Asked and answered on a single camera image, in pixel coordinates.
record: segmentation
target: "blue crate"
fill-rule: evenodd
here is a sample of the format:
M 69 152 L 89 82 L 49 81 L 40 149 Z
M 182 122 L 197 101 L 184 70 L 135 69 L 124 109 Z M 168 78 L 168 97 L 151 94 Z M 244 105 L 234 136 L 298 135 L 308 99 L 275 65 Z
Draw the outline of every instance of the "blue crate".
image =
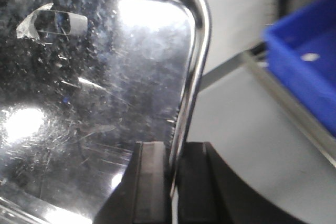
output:
M 336 136 L 336 0 L 317 0 L 265 30 L 268 69 Z

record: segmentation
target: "metal shelf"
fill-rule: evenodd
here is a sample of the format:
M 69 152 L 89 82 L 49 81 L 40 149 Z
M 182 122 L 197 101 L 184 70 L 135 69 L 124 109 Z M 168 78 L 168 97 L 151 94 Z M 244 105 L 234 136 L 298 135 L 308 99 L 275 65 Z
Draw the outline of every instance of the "metal shelf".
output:
M 289 119 L 336 167 L 336 139 L 271 73 L 258 65 L 250 51 L 241 55 L 246 67 L 284 109 Z

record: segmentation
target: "scratch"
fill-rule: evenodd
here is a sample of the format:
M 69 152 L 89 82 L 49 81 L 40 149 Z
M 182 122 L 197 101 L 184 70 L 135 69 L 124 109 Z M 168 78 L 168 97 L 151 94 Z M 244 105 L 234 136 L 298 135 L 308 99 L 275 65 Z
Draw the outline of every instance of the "scratch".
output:
M 84 164 L 87 160 L 89 160 L 90 157 L 86 158 L 80 165 Z
M 113 164 L 113 165 L 120 165 L 119 163 L 108 161 L 108 160 L 105 160 L 105 159 L 100 159 L 100 160 L 102 160 L 105 163 L 109 163 L 109 164 Z

